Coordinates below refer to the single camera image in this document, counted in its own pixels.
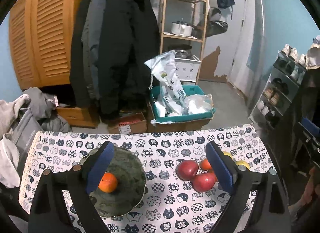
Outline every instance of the gray floor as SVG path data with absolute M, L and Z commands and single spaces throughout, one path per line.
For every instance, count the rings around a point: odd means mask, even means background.
M 226 83 L 199 81 L 199 86 L 205 94 L 212 94 L 216 112 L 213 119 L 202 129 L 230 127 L 249 124 L 247 107 L 244 99 Z M 108 134 L 108 127 L 100 123 L 96 129 L 73 127 L 75 133 Z

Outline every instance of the white storage bin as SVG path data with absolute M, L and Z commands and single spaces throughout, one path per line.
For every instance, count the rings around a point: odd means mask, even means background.
M 174 59 L 176 62 L 177 76 L 180 81 L 196 82 L 200 60 L 192 55 L 191 59 Z

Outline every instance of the tablecloth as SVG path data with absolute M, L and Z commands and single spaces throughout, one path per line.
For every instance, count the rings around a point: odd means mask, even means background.
M 198 163 L 206 158 L 205 146 L 215 141 L 235 160 L 244 160 L 250 170 L 266 172 L 273 164 L 253 126 L 233 126 L 189 132 L 145 134 L 79 134 L 38 132 L 30 148 L 21 180 L 19 203 L 29 213 L 40 176 L 46 168 L 53 172 L 70 170 L 90 150 L 104 141 L 124 147 L 141 160 L 146 176 L 146 194 L 139 205 L 124 216 L 104 218 L 112 233 L 154 233 L 209 231 L 228 202 L 228 193 L 219 183 L 198 193 L 191 182 L 181 181 L 176 166 L 185 159 Z M 248 196 L 244 213 L 251 211 L 256 192 Z M 68 191 L 63 196 L 75 228 L 84 232 Z

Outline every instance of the plate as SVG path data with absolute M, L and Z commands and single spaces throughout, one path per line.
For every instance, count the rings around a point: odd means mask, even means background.
M 146 174 L 138 157 L 122 147 L 114 147 L 115 154 L 106 171 L 115 175 L 118 186 L 115 191 L 106 193 L 97 188 L 89 194 L 90 200 L 99 215 L 104 218 L 123 216 L 136 207 L 143 198 L 147 183 Z M 99 148 L 89 152 L 81 159 L 82 165 L 88 156 Z

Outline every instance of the white label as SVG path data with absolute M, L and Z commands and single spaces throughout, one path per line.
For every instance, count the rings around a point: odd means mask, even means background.
M 131 133 L 130 125 L 120 126 L 119 127 L 119 132 L 121 134 L 130 134 Z
M 59 103 L 58 103 L 58 97 L 56 95 L 53 95 L 54 97 L 54 103 L 56 104 L 56 107 L 59 106 Z

